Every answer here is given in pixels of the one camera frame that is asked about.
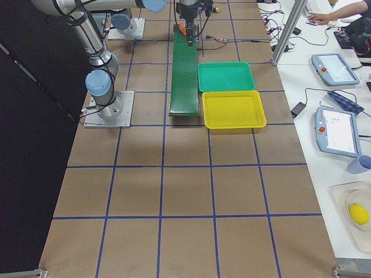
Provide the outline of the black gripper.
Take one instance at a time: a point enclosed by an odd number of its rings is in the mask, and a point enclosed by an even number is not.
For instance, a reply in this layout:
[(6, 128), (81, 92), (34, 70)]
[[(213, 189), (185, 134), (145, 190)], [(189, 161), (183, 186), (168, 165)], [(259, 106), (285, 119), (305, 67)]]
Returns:
[(213, 1), (211, 0), (179, 0), (176, 4), (176, 13), (181, 19), (185, 20), (187, 28), (187, 45), (193, 46), (194, 40), (194, 20), (198, 17), (199, 11), (204, 11), (206, 17), (210, 17), (213, 10)]

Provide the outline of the person's forearm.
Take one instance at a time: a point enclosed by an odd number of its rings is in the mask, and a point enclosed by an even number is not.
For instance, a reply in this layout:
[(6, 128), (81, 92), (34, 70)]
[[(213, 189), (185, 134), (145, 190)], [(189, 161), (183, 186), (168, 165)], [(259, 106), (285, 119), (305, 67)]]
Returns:
[(335, 21), (338, 19), (354, 16), (356, 14), (362, 14), (367, 12), (368, 9), (369, 7), (366, 1), (351, 3), (347, 6), (340, 8), (339, 10), (329, 13), (327, 15), (326, 21)]

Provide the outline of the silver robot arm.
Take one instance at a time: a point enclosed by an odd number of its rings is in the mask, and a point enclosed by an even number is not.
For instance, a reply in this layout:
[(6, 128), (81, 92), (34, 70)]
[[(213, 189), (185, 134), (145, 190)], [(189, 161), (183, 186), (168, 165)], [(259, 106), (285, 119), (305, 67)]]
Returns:
[(101, 10), (120, 12), (130, 8), (145, 8), (157, 13), (165, 8), (166, 1), (32, 1), (31, 3), (48, 16), (64, 19), (75, 30), (93, 67), (93, 71), (85, 78), (85, 84), (96, 103), (97, 113), (106, 121), (117, 118), (123, 111), (123, 101), (119, 99), (114, 89), (119, 62), (101, 41), (88, 14)]
[[(214, 13), (213, 1), (173, 1), (173, 13), (176, 25), (180, 32), (186, 37), (189, 47), (194, 45), (197, 37), (203, 32), (204, 27), (199, 30), (195, 19), (204, 12), (206, 22)], [(112, 27), (122, 34), (133, 33), (137, 29), (136, 22), (131, 14), (131, 9), (124, 9), (123, 12), (111, 15)]]

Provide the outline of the person's hand at desk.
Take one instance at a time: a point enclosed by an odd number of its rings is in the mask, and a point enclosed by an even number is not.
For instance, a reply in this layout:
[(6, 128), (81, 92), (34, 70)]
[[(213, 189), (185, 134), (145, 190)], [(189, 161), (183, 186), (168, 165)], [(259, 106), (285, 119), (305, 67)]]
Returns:
[(327, 25), (332, 19), (328, 14), (313, 14), (307, 20), (312, 25)]

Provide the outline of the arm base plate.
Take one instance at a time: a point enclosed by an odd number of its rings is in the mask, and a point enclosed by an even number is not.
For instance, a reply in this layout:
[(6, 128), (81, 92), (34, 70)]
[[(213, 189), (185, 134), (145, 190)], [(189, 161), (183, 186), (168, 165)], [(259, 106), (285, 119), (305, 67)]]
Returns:
[(108, 40), (142, 40), (145, 18), (128, 18), (125, 15), (111, 18)]
[(96, 106), (93, 97), (89, 100), (89, 109), (85, 112), (83, 127), (85, 128), (130, 128), (135, 91), (115, 91), (115, 101), (97, 112), (100, 107)]

